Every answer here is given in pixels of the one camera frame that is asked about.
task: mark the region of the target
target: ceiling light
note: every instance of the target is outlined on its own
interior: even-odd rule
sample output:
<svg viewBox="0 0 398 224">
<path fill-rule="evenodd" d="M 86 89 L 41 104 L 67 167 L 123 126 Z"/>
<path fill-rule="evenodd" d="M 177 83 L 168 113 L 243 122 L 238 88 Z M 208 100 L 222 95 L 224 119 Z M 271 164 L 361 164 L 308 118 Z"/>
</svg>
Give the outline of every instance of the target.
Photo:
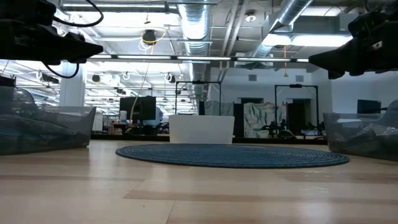
<svg viewBox="0 0 398 224">
<path fill-rule="evenodd" d="M 124 79 L 124 80 L 129 80 L 129 79 L 130 79 L 130 74 L 129 74 L 129 72 L 126 72 L 125 74 L 123 74 L 123 79 Z"/>
<path fill-rule="evenodd" d="M 100 82 L 101 81 L 101 77 L 99 75 L 93 75 L 93 77 L 91 78 L 93 82 Z"/>
<path fill-rule="evenodd" d="M 179 56 L 179 60 L 231 60 L 230 57 L 195 57 L 195 56 Z"/>
<path fill-rule="evenodd" d="M 256 16 L 255 15 L 247 16 L 247 18 L 246 18 L 247 22 L 253 22 L 255 20 L 256 20 Z"/>
<path fill-rule="evenodd" d="M 91 58 L 112 58 L 110 55 L 94 55 Z"/>
<path fill-rule="evenodd" d="M 348 35 L 298 35 L 292 45 L 307 47 L 341 47 L 353 37 Z"/>
<path fill-rule="evenodd" d="M 262 44 L 271 46 L 290 45 L 292 44 L 292 40 L 286 35 L 268 34 L 267 37 L 262 41 Z"/>
<path fill-rule="evenodd" d="M 171 84 L 175 83 L 175 77 L 170 72 L 164 76 L 164 80 Z"/>
<path fill-rule="evenodd" d="M 249 11 L 247 11 L 247 12 L 245 13 L 245 15 L 246 15 L 246 21 L 247 21 L 247 22 L 253 22 L 253 21 L 255 21 L 257 17 L 256 17 L 254 14 L 255 14 L 255 11 L 254 11 L 254 10 L 249 10 Z"/>
<path fill-rule="evenodd" d="M 89 4 L 63 4 L 63 7 L 92 7 Z M 146 4 L 97 4 L 97 7 L 143 7 L 143 8 L 152 8 L 158 7 L 156 5 L 146 5 Z"/>
<path fill-rule="evenodd" d="M 42 75 L 41 71 L 36 72 L 36 78 L 37 79 L 41 79 L 42 77 L 43 77 L 43 75 Z"/>
<path fill-rule="evenodd" d="M 297 59 L 297 62 L 309 63 L 308 59 Z"/>
<path fill-rule="evenodd" d="M 237 58 L 241 62 L 290 62 L 289 58 Z"/>
<path fill-rule="evenodd" d="M 121 59 L 157 59 L 157 60 L 170 60 L 170 56 L 153 56 L 153 55 L 118 55 Z"/>
</svg>

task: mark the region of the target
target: round rug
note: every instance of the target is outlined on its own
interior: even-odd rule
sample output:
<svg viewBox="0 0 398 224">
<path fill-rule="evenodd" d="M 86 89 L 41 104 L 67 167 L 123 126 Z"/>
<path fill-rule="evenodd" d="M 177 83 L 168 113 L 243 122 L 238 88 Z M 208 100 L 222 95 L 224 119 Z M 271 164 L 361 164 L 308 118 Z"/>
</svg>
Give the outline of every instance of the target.
<svg viewBox="0 0 398 224">
<path fill-rule="evenodd" d="M 348 157 L 332 152 L 275 146 L 217 144 L 151 144 L 126 146 L 117 155 L 143 161 L 205 167 L 300 168 L 344 164 Z"/>
</svg>

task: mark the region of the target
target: black cable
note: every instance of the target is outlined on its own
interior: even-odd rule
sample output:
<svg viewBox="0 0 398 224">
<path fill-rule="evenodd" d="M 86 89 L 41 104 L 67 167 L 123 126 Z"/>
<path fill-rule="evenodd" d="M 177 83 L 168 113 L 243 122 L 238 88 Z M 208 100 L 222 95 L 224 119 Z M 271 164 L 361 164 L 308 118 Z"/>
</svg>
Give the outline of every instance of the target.
<svg viewBox="0 0 398 224">
<path fill-rule="evenodd" d="M 64 75 L 61 75 L 61 74 L 59 74 L 58 72 L 52 70 L 52 69 L 49 67 L 49 65 L 44 64 L 44 66 L 45 66 L 50 72 L 54 73 L 54 75 L 56 75 L 56 76 L 58 76 L 58 77 L 61 77 L 61 78 L 73 78 L 73 77 L 75 77 L 75 76 L 77 75 L 77 73 L 79 72 L 79 64 L 76 64 L 76 71 L 75 71 L 75 73 L 74 73 L 73 75 L 69 76 L 69 77 L 66 77 L 66 76 L 64 76 Z"/>
<path fill-rule="evenodd" d="M 74 26 L 74 27 L 93 27 L 93 26 L 98 25 L 99 23 L 102 22 L 102 20 L 104 20 L 104 14 L 98 8 L 98 6 L 96 6 L 92 1 L 86 0 L 86 2 L 91 4 L 95 8 L 95 10 L 97 10 L 99 12 L 99 14 L 101 15 L 101 17 L 96 22 L 92 22 L 92 23 L 89 23 L 89 24 L 76 24 L 76 23 L 72 23 L 72 22 L 63 21 L 60 18 L 55 17 L 55 16 L 54 16 L 54 21 L 59 22 L 61 24 L 68 25 L 68 26 Z"/>
<path fill-rule="evenodd" d="M 368 6 L 368 0 L 363 0 L 363 8 L 365 9 L 366 12 L 371 11 L 371 9 Z"/>
<path fill-rule="evenodd" d="M 333 8 L 337 7 L 338 9 L 340 9 L 341 13 L 344 13 L 344 11 L 339 7 L 339 6 L 332 6 L 330 9 L 328 9 L 323 16 L 325 16 L 326 14 L 328 14 L 328 12 L 330 12 Z"/>
</svg>

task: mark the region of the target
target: cable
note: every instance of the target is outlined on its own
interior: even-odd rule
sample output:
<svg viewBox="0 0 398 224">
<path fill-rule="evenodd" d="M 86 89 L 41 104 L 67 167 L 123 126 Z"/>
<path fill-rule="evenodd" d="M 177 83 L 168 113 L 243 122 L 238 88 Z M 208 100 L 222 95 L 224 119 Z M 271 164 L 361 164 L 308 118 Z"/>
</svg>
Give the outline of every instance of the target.
<svg viewBox="0 0 398 224">
<path fill-rule="evenodd" d="M 286 46 L 284 47 L 284 52 L 285 52 L 285 58 L 286 58 Z M 287 62 L 285 62 L 285 75 L 284 77 L 289 77 L 289 75 L 287 74 Z"/>
<path fill-rule="evenodd" d="M 144 41 L 145 43 L 153 44 L 153 43 L 156 43 L 156 42 L 162 40 L 162 39 L 164 38 L 164 36 L 166 35 L 166 32 L 164 32 L 163 35 L 162 35 L 159 39 L 153 40 L 153 41 L 146 41 L 146 40 L 144 40 L 144 39 L 142 38 L 143 35 L 144 35 L 144 34 L 141 35 L 142 41 Z"/>
<path fill-rule="evenodd" d="M 51 69 L 48 65 L 46 65 L 46 64 L 44 64 L 44 66 L 45 66 L 50 72 L 54 73 L 54 75 L 56 75 L 56 76 L 58 76 L 58 77 L 61 77 L 61 78 L 73 78 L 73 77 L 75 77 L 75 76 L 77 75 L 77 73 L 79 72 L 79 64 L 76 64 L 76 71 L 75 71 L 75 73 L 74 73 L 73 75 L 69 76 L 69 77 L 66 77 L 66 76 L 64 76 L 64 75 L 61 75 L 61 74 L 57 73 L 56 71 L 52 70 L 52 69 Z"/>
<path fill-rule="evenodd" d="M 226 17 L 225 17 L 225 21 L 224 21 L 224 27 L 226 27 L 226 24 L 228 23 L 228 21 L 229 21 L 229 15 L 231 15 L 231 13 L 232 13 L 232 11 L 231 11 L 232 9 L 230 9 L 229 10 L 229 12 L 228 12 L 228 14 L 226 15 Z"/>
<path fill-rule="evenodd" d="M 154 49 L 155 49 L 155 46 L 152 47 L 152 50 L 151 50 L 151 52 L 150 52 L 151 55 L 154 53 Z M 148 63 L 147 70 L 146 70 L 146 72 L 145 72 L 144 79 L 142 80 L 141 87 L 140 87 L 140 89 L 139 89 L 139 91 L 138 91 L 138 93 L 137 93 L 136 99 L 134 100 L 134 103 L 133 103 L 133 105 L 132 105 L 132 107 L 131 107 L 130 124 L 132 124 L 132 115 L 134 114 L 134 107 L 136 106 L 137 100 L 138 100 L 138 98 L 139 98 L 139 94 L 141 93 L 142 87 L 143 87 L 144 84 L 145 84 L 145 79 L 147 78 L 147 74 L 148 74 L 148 70 L 149 70 L 149 65 L 150 65 L 150 62 Z"/>
<path fill-rule="evenodd" d="M 221 104 L 221 115 L 223 115 L 224 105 L 225 105 L 225 96 L 224 96 L 224 93 L 222 91 L 221 91 L 221 96 L 223 96 L 223 102 Z"/>
<path fill-rule="evenodd" d="M 340 9 L 341 13 L 344 13 L 344 11 L 339 7 L 339 6 L 332 6 L 330 9 L 328 9 L 323 16 L 325 16 L 326 14 L 328 14 L 329 11 L 331 11 L 333 8 L 337 7 L 338 9 Z"/>
<path fill-rule="evenodd" d="M 365 9 L 366 12 L 371 11 L 368 5 L 368 0 L 363 0 L 363 8 Z"/>
<path fill-rule="evenodd" d="M 6 66 L 4 66 L 0 76 L 2 76 L 4 74 L 4 72 L 6 71 L 6 68 L 7 68 L 9 62 L 10 62 L 10 60 L 7 60 L 7 64 L 6 64 Z"/>
<path fill-rule="evenodd" d="M 141 38 L 141 40 L 140 40 L 139 43 L 138 43 L 138 49 L 140 49 L 140 50 L 142 50 L 142 51 L 146 51 L 146 50 L 150 49 L 152 46 L 153 46 L 153 45 L 145 46 L 145 44 L 144 44 L 143 41 L 142 41 L 142 38 Z"/>
<path fill-rule="evenodd" d="M 98 25 L 99 23 L 101 23 L 104 20 L 104 14 L 98 8 L 98 6 L 96 6 L 96 4 L 94 4 L 91 0 L 85 0 L 85 1 L 88 2 L 89 4 L 91 4 L 95 8 L 95 10 L 97 10 L 99 12 L 99 14 L 101 15 L 101 17 L 96 22 L 92 22 L 89 24 L 76 24 L 76 23 L 72 23 L 72 22 L 63 21 L 56 16 L 54 16 L 54 21 L 59 22 L 61 24 L 68 25 L 68 26 L 74 26 L 74 27 L 93 27 L 93 26 Z"/>
</svg>

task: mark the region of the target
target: air duct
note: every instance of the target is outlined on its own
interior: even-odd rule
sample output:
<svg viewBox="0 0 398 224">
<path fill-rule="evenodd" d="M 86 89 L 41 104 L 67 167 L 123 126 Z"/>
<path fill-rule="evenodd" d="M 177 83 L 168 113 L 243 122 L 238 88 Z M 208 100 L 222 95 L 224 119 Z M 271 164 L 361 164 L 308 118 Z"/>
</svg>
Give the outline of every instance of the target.
<svg viewBox="0 0 398 224">
<path fill-rule="evenodd" d="M 181 15 L 183 38 L 197 40 L 186 42 L 185 50 L 189 56 L 206 56 L 209 54 L 209 43 L 200 42 L 208 38 L 210 6 L 202 4 L 178 5 Z M 193 81 L 209 81 L 210 65 L 207 63 L 190 63 L 190 78 Z M 196 100 L 205 101 L 208 85 L 193 85 L 193 94 Z"/>
<path fill-rule="evenodd" d="M 268 35 L 272 30 L 279 29 L 283 26 L 291 26 L 297 18 L 303 13 L 305 8 L 307 8 L 313 0 L 284 0 L 277 12 L 275 19 L 272 15 L 267 16 L 264 25 L 266 30 L 263 33 Z M 256 48 L 256 50 L 251 54 L 251 57 L 265 57 L 273 48 L 273 45 L 264 44 L 266 42 L 267 36 L 264 38 L 262 43 Z"/>
</svg>

